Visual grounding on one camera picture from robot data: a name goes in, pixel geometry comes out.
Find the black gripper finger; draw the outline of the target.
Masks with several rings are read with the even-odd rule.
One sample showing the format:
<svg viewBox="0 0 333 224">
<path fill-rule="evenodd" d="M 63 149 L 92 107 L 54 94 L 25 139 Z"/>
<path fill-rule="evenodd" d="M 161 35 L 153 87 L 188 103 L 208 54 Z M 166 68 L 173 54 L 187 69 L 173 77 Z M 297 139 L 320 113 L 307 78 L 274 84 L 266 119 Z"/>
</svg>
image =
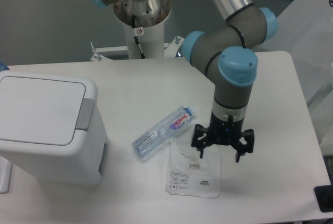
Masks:
<svg viewBox="0 0 333 224">
<path fill-rule="evenodd" d="M 236 150 L 235 162 L 238 163 L 241 156 L 253 152 L 254 130 L 241 131 L 233 141 L 233 148 Z"/>
<path fill-rule="evenodd" d="M 213 138 L 209 128 L 196 124 L 191 141 L 191 147 L 195 147 L 200 152 L 200 158 L 203 158 L 203 152 L 206 147 L 213 145 Z"/>
</svg>

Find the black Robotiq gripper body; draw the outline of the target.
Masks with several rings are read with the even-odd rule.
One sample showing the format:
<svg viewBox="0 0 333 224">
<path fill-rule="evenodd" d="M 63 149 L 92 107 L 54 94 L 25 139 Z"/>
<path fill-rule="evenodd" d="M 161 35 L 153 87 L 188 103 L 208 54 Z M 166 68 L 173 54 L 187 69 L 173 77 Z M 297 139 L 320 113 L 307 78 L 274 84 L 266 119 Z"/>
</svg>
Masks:
<svg viewBox="0 0 333 224">
<path fill-rule="evenodd" d="M 242 137 L 242 124 L 244 119 L 228 122 L 219 119 L 214 113 L 211 113 L 210 125 L 208 128 L 208 143 L 210 145 L 232 145 L 238 142 Z"/>
</svg>

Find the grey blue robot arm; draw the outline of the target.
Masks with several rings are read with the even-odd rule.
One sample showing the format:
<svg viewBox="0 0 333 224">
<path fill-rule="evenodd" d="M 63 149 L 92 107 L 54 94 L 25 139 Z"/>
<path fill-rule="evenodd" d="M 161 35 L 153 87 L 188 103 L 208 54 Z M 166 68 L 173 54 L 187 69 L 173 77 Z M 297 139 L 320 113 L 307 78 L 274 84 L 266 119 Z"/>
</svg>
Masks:
<svg viewBox="0 0 333 224">
<path fill-rule="evenodd" d="M 252 51 L 277 31 L 277 19 L 252 0 L 213 0 L 226 26 L 214 34 L 194 31 L 181 44 L 181 54 L 214 83 L 214 101 L 208 127 L 196 125 L 192 147 L 199 152 L 213 144 L 232 146 L 237 157 L 252 153 L 254 132 L 242 130 L 258 58 Z M 171 12 L 170 0 L 94 0 L 113 5 L 126 31 L 130 59 L 158 58 L 164 52 L 162 26 Z"/>
</svg>

